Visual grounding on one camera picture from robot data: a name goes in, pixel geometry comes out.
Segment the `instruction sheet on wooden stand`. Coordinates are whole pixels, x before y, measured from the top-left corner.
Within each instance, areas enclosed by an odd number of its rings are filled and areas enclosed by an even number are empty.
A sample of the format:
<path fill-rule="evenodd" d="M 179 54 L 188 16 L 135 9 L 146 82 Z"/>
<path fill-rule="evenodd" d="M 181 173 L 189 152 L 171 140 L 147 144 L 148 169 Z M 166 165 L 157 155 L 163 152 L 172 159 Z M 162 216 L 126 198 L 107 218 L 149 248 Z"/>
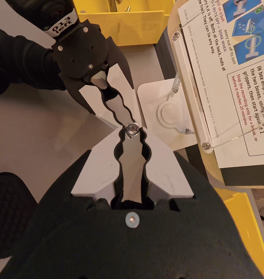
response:
<path fill-rule="evenodd" d="M 171 44 L 172 34 L 180 29 L 181 20 L 179 17 L 178 9 L 187 3 L 187 0 L 177 0 L 170 12 L 167 33 L 169 39 L 167 41 Z M 216 180 L 225 184 L 222 171 L 218 167 L 217 159 L 215 153 L 206 154 L 200 144 L 198 143 L 199 153 L 203 161 L 205 170 L 207 171 L 207 176 L 209 175 L 214 177 Z M 264 189 L 264 166 L 245 166 L 232 168 L 233 170 L 224 171 L 226 174 L 226 182 L 230 182 L 232 187 L 241 187 L 241 188 L 251 188 L 251 189 Z"/>

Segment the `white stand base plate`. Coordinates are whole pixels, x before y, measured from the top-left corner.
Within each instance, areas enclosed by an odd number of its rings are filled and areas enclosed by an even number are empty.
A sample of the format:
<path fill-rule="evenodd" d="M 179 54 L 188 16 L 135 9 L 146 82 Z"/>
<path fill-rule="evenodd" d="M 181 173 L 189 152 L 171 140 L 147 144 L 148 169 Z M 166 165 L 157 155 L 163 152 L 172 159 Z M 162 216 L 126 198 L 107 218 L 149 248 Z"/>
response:
<path fill-rule="evenodd" d="M 174 79 L 146 83 L 138 88 L 138 98 L 148 131 L 173 151 L 197 144 L 186 98 L 180 84 L 172 93 Z"/>

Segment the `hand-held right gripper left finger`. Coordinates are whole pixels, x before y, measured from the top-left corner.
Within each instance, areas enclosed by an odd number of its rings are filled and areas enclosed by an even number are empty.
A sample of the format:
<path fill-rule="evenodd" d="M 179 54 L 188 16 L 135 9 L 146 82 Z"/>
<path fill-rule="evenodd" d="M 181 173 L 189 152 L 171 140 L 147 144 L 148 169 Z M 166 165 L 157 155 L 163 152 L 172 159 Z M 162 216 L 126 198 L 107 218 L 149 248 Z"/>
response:
<path fill-rule="evenodd" d="M 119 127 L 94 146 L 71 191 L 73 196 L 105 199 L 115 206 L 123 193 L 124 179 L 120 157 L 125 128 Z"/>

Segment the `white metal stand strut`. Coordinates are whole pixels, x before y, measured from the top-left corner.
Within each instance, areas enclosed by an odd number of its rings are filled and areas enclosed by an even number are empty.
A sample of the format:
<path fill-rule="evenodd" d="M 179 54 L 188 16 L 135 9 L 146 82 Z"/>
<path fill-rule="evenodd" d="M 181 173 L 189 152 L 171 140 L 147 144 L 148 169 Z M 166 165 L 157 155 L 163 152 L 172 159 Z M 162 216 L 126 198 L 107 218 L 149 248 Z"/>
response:
<path fill-rule="evenodd" d="M 174 93 L 174 94 L 178 93 L 180 84 L 181 84 L 180 74 L 179 74 L 179 71 L 177 71 L 173 85 L 172 85 L 172 90 L 171 90 L 172 93 Z"/>

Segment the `yellow plastic parts box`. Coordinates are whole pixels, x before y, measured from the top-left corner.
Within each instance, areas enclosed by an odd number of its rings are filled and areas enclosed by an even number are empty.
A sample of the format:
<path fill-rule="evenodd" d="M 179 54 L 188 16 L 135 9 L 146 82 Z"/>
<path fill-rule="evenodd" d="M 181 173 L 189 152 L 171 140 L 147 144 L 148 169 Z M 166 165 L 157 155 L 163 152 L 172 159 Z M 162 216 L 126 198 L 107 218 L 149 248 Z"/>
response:
<path fill-rule="evenodd" d="M 217 187 L 214 190 L 229 210 L 249 254 L 257 259 L 264 257 L 264 226 L 252 194 Z"/>
<path fill-rule="evenodd" d="M 175 0 L 74 0 L 81 22 L 99 25 L 117 46 L 156 44 Z"/>

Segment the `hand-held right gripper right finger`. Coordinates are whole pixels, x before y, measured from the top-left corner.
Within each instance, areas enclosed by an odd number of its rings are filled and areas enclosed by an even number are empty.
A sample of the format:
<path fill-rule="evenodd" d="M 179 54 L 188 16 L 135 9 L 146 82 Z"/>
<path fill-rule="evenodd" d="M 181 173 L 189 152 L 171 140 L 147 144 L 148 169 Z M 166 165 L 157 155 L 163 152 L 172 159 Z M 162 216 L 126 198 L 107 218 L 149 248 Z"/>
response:
<path fill-rule="evenodd" d="M 145 159 L 141 178 L 142 202 L 161 199 L 193 198 L 194 193 L 173 150 L 147 128 L 140 129 L 142 156 Z"/>

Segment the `person's left hand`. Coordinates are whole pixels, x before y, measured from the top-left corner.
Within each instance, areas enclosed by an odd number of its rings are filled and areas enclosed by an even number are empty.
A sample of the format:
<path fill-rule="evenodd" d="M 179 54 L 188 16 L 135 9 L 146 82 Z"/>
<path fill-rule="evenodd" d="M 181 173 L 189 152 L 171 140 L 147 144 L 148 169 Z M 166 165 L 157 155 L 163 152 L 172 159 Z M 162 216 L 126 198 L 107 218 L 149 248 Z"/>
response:
<path fill-rule="evenodd" d="M 24 83 L 41 90 L 65 91 L 66 87 L 60 78 L 61 72 L 54 52 L 50 48 L 44 48 L 34 41 L 27 40 L 24 63 Z"/>

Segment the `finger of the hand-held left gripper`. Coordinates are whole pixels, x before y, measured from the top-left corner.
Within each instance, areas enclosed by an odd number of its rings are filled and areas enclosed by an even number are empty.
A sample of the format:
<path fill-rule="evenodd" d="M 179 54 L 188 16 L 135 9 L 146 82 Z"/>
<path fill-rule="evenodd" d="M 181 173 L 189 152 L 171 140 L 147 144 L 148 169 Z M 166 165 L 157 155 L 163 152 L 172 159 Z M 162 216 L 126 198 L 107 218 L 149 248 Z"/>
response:
<path fill-rule="evenodd" d="M 94 75 L 90 81 L 93 85 L 84 85 L 79 92 L 89 104 L 90 108 L 95 113 L 95 116 L 113 130 L 122 127 L 123 125 L 119 124 L 115 120 L 113 112 L 106 108 L 102 100 L 101 90 L 108 87 L 106 82 L 106 73 L 104 71 L 100 71 Z"/>
<path fill-rule="evenodd" d="M 114 99 L 106 102 L 115 113 L 117 120 L 124 126 L 128 122 L 137 123 L 139 126 L 140 111 L 135 90 L 131 88 L 118 64 L 109 68 L 107 83 L 118 94 Z"/>

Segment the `white clip bar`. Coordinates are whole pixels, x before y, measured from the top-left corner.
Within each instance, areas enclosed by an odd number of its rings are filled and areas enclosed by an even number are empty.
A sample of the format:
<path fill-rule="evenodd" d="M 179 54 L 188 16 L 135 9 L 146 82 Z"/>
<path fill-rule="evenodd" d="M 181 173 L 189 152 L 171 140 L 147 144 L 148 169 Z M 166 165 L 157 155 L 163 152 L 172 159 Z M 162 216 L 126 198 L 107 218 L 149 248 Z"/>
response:
<path fill-rule="evenodd" d="M 180 29 L 172 34 L 171 47 L 197 141 L 206 154 L 211 154 L 214 152 L 213 143 L 208 130 L 196 80 L 189 61 L 183 33 Z"/>

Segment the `silver bolt with nut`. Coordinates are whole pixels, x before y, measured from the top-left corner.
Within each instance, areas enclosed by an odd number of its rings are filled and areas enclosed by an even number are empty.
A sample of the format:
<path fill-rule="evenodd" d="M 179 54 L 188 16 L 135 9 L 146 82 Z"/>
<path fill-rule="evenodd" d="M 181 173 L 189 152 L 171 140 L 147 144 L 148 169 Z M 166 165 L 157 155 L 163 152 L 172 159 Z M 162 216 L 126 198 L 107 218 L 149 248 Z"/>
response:
<path fill-rule="evenodd" d="M 135 134 L 138 130 L 140 130 L 139 126 L 135 122 L 127 123 L 125 130 L 130 134 Z"/>

